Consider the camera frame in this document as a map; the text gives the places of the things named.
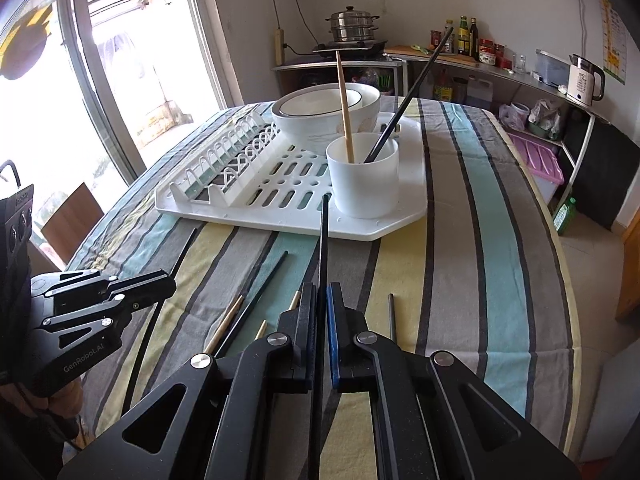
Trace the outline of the wooden chopstick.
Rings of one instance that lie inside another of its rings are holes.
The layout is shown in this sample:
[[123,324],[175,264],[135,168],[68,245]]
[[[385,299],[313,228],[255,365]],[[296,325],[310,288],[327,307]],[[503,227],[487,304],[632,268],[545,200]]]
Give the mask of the wooden chopstick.
[[235,318],[236,312],[238,312],[243,302],[244,297],[242,295],[239,295],[238,298],[235,299],[235,302],[233,304],[230,304],[226,312],[224,312],[224,317],[218,324],[212,338],[209,339],[209,342],[205,346],[205,353],[209,354],[210,356],[214,354],[214,351],[216,350],[218,344],[220,344],[221,339],[224,338],[224,334],[227,333],[230,323]]
[[350,125],[349,102],[348,102],[346,81],[344,77],[344,70],[343,70],[340,51],[336,50],[335,58],[336,58],[338,88],[340,89],[340,97],[341,97],[341,113],[342,113],[342,119],[343,119],[346,157],[347,157],[347,162],[349,164],[353,164],[355,162],[355,159],[354,159],[354,146],[352,145],[352,126]]
[[290,305],[288,306],[288,311],[294,310],[299,302],[299,297],[300,297],[300,290],[296,290],[296,292],[294,292],[294,296],[290,302]]
[[256,333],[256,335],[255,335],[255,339],[260,339],[260,338],[262,338],[263,336],[265,336],[265,333],[266,333],[267,327],[268,327],[268,322],[267,322],[266,320],[263,320],[263,321],[260,323],[260,326],[259,326],[259,328],[258,328],[258,331],[257,331],[257,333]]

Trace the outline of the black chopstick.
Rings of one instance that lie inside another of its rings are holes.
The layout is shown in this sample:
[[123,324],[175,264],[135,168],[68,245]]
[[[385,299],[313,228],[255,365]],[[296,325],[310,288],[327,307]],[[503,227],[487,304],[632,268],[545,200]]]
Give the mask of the black chopstick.
[[430,59],[423,66],[419,76],[416,77],[416,80],[414,81],[413,85],[409,89],[408,93],[405,95],[404,99],[402,100],[400,105],[397,107],[397,110],[395,114],[393,114],[392,119],[386,124],[385,129],[378,136],[378,140],[376,140],[375,144],[370,149],[369,154],[367,154],[367,157],[364,159],[363,162],[365,164],[370,164],[371,162],[376,161],[376,159],[378,158],[378,155],[382,151],[382,148],[384,148],[386,142],[390,140],[390,136],[395,131],[395,128],[398,122],[400,121],[400,118],[404,116],[405,111],[410,105],[411,101],[418,95],[421,84],[423,84],[424,79],[430,73],[430,71],[432,70],[433,66],[436,63],[436,60],[439,58],[439,55],[442,53],[442,49],[444,48],[444,42],[450,38],[453,32],[454,32],[454,28],[452,26],[449,26],[446,29],[444,39],[435,48]]
[[321,422],[323,413],[324,340],[326,339],[326,274],[328,273],[330,194],[322,196],[319,238],[318,286],[314,302],[314,354],[311,376],[307,478],[320,478]]
[[[178,255],[177,260],[172,266],[169,276],[175,280],[180,270],[180,266],[183,264],[183,260],[186,258],[186,254],[188,253],[191,245],[194,243],[194,240],[198,237],[198,232],[200,232],[199,228],[194,228],[189,237],[186,239],[186,244],[184,244],[181,249],[180,254]],[[120,414],[124,416],[131,408],[132,400],[134,400],[134,390],[136,390],[136,385],[138,382],[138,378],[142,369],[142,364],[145,358],[146,350],[149,348],[149,344],[154,332],[155,325],[160,317],[160,312],[162,312],[163,305],[165,300],[160,301],[155,307],[153,312],[151,313],[150,320],[148,326],[146,326],[145,332],[142,337],[142,341],[138,352],[136,354],[136,359],[134,360],[134,365],[131,367],[131,372],[129,375],[129,379],[127,382],[127,388],[125,392],[124,400],[122,401],[122,411]]]
[[396,310],[395,310],[395,296],[394,296],[394,294],[388,294],[387,307],[388,307],[388,326],[390,326],[390,339],[393,342],[397,342],[397,324],[396,324]]
[[253,310],[255,309],[255,307],[258,304],[258,301],[260,300],[260,298],[262,298],[262,295],[264,294],[265,290],[270,285],[270,283],[273,280],[273,278],[276,276],[277,272],[279,271],[280,267],[282,266],[283,261],[286,259],[287,256],[288,256],[288,251],[287,250],[282,252],[282,254],[280,255],[280,258],[277,261],[277,263],[273,266],[273,268],[271,269],[271,271],[269,272],[269,274],[265,278],[265,281],[262,282],[262,284],[258,288],[258,291],[256,292],[256,294],[253,297],[253,299],[250,300],[250,303],[236,317],[236,319],[235,319],[234,323],[232,324],[232,326],[227,330],[227,333],[226,333],[226,336],[224,337],[224,340],[221,341],[220,344],[216,344],[216,346],[214,347],[215,352],[213,354],[213,357],[215,359],[222,358],[227,353],[228,349],[233,344],[233,341],[238,336],[238,333],[242,330],[243,325],[245,324],[246,320],[252,315]]

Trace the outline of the metal kitchen shelf table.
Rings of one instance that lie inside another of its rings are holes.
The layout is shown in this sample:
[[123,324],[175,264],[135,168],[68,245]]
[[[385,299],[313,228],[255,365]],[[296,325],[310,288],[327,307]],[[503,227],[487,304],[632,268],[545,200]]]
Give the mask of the metal kitchen shelf table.
[[[378,86],[382,84],[382,76],[390,72],[387,64],[381,62],[377,66],[371,64],[357,66],[352,63],[346,63],[343,68],[349,74],[364,74],[364,72],[370,70],[373,73],[373,81],[370,86],[377,88],[381,92],[382,98],[383,91]],[[336,75],[335,63],[316,63],[300,66],[298,71],[300,73],[298,88],[285,93],[285,95],[297,90],[318,86],[319,84],[338,84],[335,79],[331,81],[326,79],[329,75]],[[369,84],[363,78],[347,82]],[[494,96],[494,85],[490,80],[478,78],[470,72],[465,72],[462,76],[454,74],[449,65],[442,63],[436,63],[427,75],[421,89],[429,99],[464,104],[482,108],[483,110],[491,109],[492,97]],[[500,124],[506,128],[509,134],[516,133],[546,144],[548,147],[551,146],[553,144],[550,139],[551,133],[544,129],[540,133],[534,133],[534,130],[539,128],[540,125],[533,124],[527,118],[521,118],[520,116],[523,113],[523,105],[517,102],[506,104],[503,107]],[[577,141],[585,139],[583,134],[578,133],[580,125],[588,125],[588,114],[580,112],[577,106],[572,104],[567,110],[566,123],[561,133],[565,146],[565,154],[561,156],[565,167],[563,174],[566,178],[571,174],[576,176],[576,181],[572,187],[572,196],[576,198],[580,210],[593,221],[608,228],[613,224],[614,212],[620,201],[617,198],[617,194],[609,191],[608,185],[605,183],[608,170],[604,168],[604,162],[597,160],[597,157],[604,153],[605,148],[604,123],[599,119],[594,122],[590,147],[587,148],[586,158],[583,162],[571,159],[572,156],[577,154]]]

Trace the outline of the wooden chair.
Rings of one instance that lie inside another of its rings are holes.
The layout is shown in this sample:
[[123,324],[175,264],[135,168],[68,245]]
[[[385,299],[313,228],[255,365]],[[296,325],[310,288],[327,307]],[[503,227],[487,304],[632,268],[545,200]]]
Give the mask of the wooden chair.
[[104,212],[85,182],[68,196],[41,229],[44,239],[67,264]]

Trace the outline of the white utensil cup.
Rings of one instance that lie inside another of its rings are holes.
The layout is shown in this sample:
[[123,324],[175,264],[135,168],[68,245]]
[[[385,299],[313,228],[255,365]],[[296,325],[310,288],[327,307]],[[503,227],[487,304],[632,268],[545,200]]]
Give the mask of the white utensil cup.
[[357,219],[377,219],[390,214],[399,200],[399,146],[388,140],[374,162],[365,162],[378,140],[374,132],[352,136],[354,160],[348,160],[344,138],[326,147],[332,193],[342,214]]

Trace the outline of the striped tablecloth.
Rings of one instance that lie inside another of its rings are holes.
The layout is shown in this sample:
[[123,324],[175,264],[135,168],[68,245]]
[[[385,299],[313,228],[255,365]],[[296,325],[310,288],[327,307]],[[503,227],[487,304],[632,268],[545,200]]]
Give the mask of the striped tablecloth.
[[[239,295],[249,304],[285,250],[288,256],[232,344],[239,352],[263,320],[268,328],[303,282],[318,276],[318,240],[202,223],[162,214],[157,183],[246,108],[216,114],[163,155],[102,218],[70,262],[123,278],[171,270],[194,228],[146,350],[134,390],[140,399],[204,348]],[[560,450],[572,445],[579,396],[579,330],[574,292],[547,208],[494,118],[474,107],[422,100],[409,118],[421,127],[426,213],[374,242],[331,240],[329,278],[345,304],[388,335],[395,296],[397,341],[429,356],[447,350],[486,380]],[[148,312],[134,315],[122,348],[84,380],[85,432],[117,422]]]

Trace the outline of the white plastic dish rack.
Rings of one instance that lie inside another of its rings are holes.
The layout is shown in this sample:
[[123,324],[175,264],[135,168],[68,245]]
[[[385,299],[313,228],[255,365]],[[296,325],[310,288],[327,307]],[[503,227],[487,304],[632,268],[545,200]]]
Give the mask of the white plastic dish rack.
[[[334,238],[372,242],[420,219],[426,211],[421,127],[401,119],[399,202],[379,219],[330,212]],[[285,139],[250,113],[239,125],[209,136],[183,157],[155,189],[155,208],[192,220],[295,234],[320,232],[322,197],[332,194],[326,158]]]

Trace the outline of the white ceramic bowl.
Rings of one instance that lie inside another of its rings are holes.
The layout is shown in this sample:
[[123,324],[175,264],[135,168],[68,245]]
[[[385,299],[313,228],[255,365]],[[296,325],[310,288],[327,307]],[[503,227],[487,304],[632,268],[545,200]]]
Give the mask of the white ceramic bowl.
[[[346,96],[352,133],[372,132],[380,112],[381,92],[370,84],[348,82]],[[273,104],[271,115],[288,142],[317,155],[323,155],[331,142],[344,136],[338,84],[319,84],[289,93]]]

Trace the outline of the pink plastic lidded bin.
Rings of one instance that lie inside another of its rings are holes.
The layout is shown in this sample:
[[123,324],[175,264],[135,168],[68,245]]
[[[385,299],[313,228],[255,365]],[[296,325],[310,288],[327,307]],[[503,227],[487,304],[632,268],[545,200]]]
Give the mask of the pink plastic lidded bin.
[[550,204],[555,191],[564,183],[562,170],[552,149],[526,136],[516,133],[510,133],[509,136],[532,174],[544,201]]

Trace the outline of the black induction stove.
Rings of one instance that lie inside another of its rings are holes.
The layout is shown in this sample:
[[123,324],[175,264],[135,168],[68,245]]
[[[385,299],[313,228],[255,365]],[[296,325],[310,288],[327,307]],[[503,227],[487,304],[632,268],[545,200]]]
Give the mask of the black induction stove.
[[335,53],[340,52],[343,60],[377,60],[382,58],[385,40],[344,41],[317,44],[311,53],[324,58],[335,58]]

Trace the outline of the wooden cutting board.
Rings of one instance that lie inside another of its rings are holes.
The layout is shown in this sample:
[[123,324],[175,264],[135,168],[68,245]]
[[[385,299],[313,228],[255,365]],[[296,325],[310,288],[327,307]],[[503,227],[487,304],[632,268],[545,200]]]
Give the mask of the wooden cutting board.
[[[420,49],[415,49],[414,47],[410,47],[410,46],[386,47],[384,49],[384,53],[386,55],[396,56],[396,58],[415,58],[416,60],[428,60],[432,56],[429,50],[426,50],[425,52],[423,52]],[[449,63],[459,64],[459,65],[468,66],[468,67],[477,66],[477,62],[474,60],[474,58],[470,58],[469,56],[465,56],[465,55],[453,54],[453,53],[447,53],[447,52],[442,52],[438,56],[437,61],[449,62]]]

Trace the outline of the steel steamer pot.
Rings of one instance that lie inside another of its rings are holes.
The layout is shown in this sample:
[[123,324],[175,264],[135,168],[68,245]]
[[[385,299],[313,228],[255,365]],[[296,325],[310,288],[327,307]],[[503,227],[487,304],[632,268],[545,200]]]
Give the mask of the steel steamer pot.
[[358,42],[374,39],[379,18],[370,12],[346,6],[343,11],[332,13],[326,21],[330,24],[330,33],[335,42]]

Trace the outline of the dark sauce bottle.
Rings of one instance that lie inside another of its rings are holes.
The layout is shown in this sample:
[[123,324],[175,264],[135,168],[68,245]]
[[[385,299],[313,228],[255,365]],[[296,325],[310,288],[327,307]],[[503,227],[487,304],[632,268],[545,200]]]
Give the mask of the dark sauce bottle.
[[480,59],[480,32],[477,28],[476,18],[471,18],[471,25],[469,29],[470,37],[470,55],[475,61]]

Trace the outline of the green oil bottle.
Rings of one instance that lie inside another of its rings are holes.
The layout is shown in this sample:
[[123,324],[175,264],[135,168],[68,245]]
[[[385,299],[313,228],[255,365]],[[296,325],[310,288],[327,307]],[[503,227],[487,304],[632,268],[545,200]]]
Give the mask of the green oil bottle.
[[468,18],[465,15],[460,16],[458,27],[458,53],[460,55],[470,55],[470,30]]

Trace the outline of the clear plastic storage box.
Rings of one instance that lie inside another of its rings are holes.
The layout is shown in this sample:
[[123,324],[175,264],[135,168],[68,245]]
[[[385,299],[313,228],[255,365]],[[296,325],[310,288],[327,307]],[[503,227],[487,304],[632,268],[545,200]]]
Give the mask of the clear plastic storage box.
[[568,84],[570,64],[548,51],[537,49],[535,73],[547,86],[559,88]]

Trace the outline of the white electric kettle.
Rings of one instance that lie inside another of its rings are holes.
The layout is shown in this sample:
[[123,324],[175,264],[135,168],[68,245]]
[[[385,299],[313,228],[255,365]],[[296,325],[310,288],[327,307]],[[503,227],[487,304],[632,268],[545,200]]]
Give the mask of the white electric kettle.
[[599,66],[578,54],[570,56],[567,95],[583,106],[591,106],[604,97],[605,73]]

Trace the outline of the giraffe wall poster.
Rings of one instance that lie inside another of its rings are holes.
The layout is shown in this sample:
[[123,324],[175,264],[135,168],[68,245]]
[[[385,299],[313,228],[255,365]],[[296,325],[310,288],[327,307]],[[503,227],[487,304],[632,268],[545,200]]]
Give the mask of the giraffe wall poster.
[[603,35],[603,69],[621,84],[626,84],[626,27],[610,0],[599,0]]

